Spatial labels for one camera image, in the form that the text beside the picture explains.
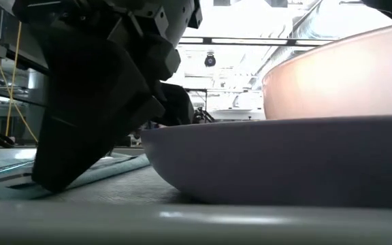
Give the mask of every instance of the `blue towel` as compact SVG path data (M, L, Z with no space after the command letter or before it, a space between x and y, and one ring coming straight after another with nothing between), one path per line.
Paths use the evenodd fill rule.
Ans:
M93 165L88 171L72 182L67 189L76 188L78 186L127 173L149 165L149 160L144 154L138 157L113 154L112 157L118 158L108 159L102 161L100 164ZM21 189L12 189L0 186L0 199L37 199L51 194L51 192L43 189L39 185L26 186Z

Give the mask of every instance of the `security camera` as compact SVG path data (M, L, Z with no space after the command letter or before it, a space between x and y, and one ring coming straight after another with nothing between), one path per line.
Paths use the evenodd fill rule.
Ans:
M214 54L207 54L205 58L205 66L206 67L213 67L216 65L216 58L214 58Z

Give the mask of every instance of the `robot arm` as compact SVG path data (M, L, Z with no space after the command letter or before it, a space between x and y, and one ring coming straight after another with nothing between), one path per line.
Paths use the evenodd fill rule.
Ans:
M147 120L191 123L184 89L160 80L180 64L184 30L201 24L199 0L16 0L12 11L51 74L36 183L62 191Z

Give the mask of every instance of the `yellow cable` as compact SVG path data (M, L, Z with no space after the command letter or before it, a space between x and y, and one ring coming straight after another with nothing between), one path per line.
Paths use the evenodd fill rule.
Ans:
M9 88L9 86L8 86L7 79L5 79L5 75L4 75L3 69L2 69L2 67L1 67L1 62L0 62L0 72L1 72L1 76L3 77L3 80L4 80L4 82L5 82L5 87L6 87L6 89L7 89L7 92L10 94L10 101L12 101L12 100L13 100L13 91L10 92L10 88ZM18 111L18 113L19 113L19 115L20 115L20 118L22 119L22 122L25 124L25 127L28 129L28 131L29 131L29 133L31 134L31 136L34 138L34 140L35 140L36 142L38 142L36 136L34 135L34 133L32 132L32 130L30 129L30 126L28 126L28 123L27 123L26 120L24 119L24 117L23 117L23 115L22 115L22 112L20 112L18 106L17 106L15 103L14 103L14 107L15 107L16 110Z
M18 54L19 54L19 43L20 43L20 32L22 31L22 23L19 22L18 28L18 40L16 42L16 52L14 55L14 67L13 67L13 76L12 76L12 87L9 91L10 94L10 104L8 105L8 113L7 113L7 127L5 128L5 136L8 136L8 131L10 128L10 116L12 113L12 103L13 103L13 87L14 87L14 78L16 76L16 66L18 64Z

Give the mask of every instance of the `gray bowl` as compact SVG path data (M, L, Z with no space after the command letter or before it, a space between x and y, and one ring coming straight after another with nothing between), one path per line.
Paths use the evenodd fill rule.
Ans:
M168 127L142 141L165 181L208 203L392 208L392 116Z

